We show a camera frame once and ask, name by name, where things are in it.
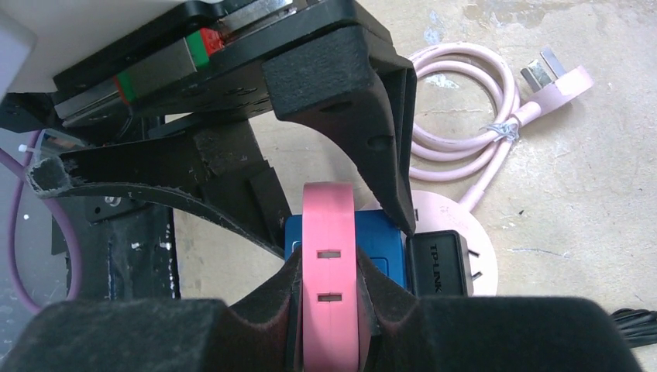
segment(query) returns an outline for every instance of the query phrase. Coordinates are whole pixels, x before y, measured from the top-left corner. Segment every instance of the green stripe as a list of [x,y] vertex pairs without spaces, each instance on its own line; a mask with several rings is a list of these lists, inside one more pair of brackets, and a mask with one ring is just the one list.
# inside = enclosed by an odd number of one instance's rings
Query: green stripe
[[208,57],[208,52],[205,50],[205,44],[203,44],[203,38],[201,37],[201,30],[192,33],[185,39],[187,40],[189,54],[191,54],[191,59],[194,61],[196,68],[205,67],[209,64],[210,57]]
[[116,75],[116,78],[119,80],[119,85],[121,85],[121,90],[123,90],[123,95],[126,97],[126,100],[128,102],[134,101],[136,95],[135,91],[132,89],[132,83],[130,82],[128,71],[120,72]]

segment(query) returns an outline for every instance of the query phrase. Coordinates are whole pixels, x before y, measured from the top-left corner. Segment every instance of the bundled black cable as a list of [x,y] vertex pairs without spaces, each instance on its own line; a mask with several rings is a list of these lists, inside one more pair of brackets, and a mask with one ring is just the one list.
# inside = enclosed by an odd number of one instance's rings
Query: bundled black cable
[[611,315],[630,347],[657,343],[657,312],[622,308]]

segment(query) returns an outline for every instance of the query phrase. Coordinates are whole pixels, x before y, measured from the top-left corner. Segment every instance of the rectangular slot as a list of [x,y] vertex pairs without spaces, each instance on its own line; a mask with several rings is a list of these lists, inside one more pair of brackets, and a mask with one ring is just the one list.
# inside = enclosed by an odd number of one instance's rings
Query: rectangular slot
[[342,301],[342,294],[340,294],[340,293],[318,294],[317,295],[317,301],[320,301],[320,302]]
[[317,258],[340,258],[339,250],[322,250],[317,252]]

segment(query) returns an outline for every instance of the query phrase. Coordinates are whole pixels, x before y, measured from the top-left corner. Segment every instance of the pink strap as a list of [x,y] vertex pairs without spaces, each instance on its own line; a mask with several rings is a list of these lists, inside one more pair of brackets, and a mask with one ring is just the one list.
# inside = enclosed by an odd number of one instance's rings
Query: pink strap
[[351,184],[304,186],[304,370],[358,370],[356,227]]

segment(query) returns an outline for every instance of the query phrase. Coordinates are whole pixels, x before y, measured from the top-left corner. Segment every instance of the black adapter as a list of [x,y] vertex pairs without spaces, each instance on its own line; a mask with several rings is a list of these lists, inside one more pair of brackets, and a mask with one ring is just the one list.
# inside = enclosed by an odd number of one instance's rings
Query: black adapter
[[407,277],[414,295],[470,296],[473,279],[467,242],[454,230],[406,239]]

